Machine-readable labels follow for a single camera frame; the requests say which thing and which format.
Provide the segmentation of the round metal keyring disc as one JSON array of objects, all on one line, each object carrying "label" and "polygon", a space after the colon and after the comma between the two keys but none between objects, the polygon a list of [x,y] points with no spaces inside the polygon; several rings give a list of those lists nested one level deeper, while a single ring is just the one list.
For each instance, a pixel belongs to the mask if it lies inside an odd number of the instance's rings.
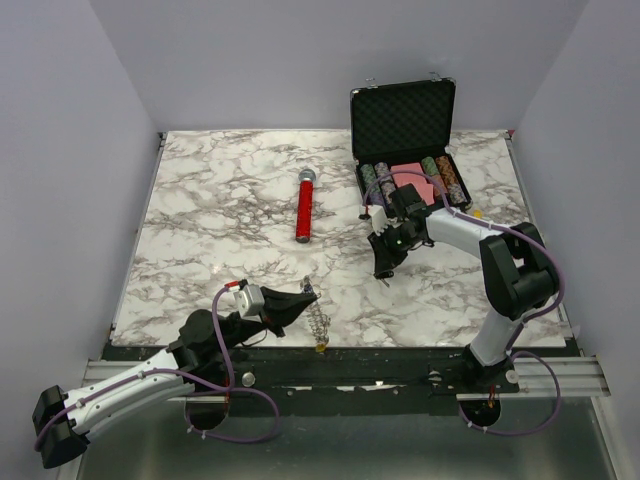
[{"label": "round metal keyring disc", "polygon": [[331,318],[322,311],[319,305],[321,292],[317,286],[311,283],[308,275],[303,277],[300,282],[300,287],[303,293],[313,293],[316,296],[316,301],[309,305],[306,311],[309,314],[309,327],[316,342],[315,351],[317,353],[324,353],[329,345]]}]

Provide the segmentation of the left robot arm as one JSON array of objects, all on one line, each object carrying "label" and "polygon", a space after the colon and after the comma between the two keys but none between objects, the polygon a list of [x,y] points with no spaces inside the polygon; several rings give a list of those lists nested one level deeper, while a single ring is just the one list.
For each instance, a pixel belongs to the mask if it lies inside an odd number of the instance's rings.
[{"label": "left robot arm", "polygon": [[44,468],[80,457],[101,429],[164,400],[244,394],[274,407],[267,393],[237,382],[230,350],[260,332],[283,336],[317,299],[313,291],[286,293],[233,281],[214,295],[210,309],[188,317],[176,341],[149,359],[90,386],[44,390],[32,414],[34,449]]}]

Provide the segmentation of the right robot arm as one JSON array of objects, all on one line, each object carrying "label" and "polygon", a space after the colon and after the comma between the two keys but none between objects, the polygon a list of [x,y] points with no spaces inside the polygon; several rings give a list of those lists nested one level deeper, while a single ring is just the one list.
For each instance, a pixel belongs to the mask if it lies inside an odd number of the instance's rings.
[{"label": "right robot arm", "polygon": [[382,206],[360,206],[360,217],[370,220],[373,229],[368,241],[376,279],[393,277],[408,253],[420,245],[443,243],[481,262],[490,309],[479,333],[465,347],[459,371],[467,389],[483,391],[507,363],[525,324],[563,292],[562,275],[531,223],[508,227],[469,216],[449,204],[428,205],[412,184],[393,192],[392,206],[393,219]]}]

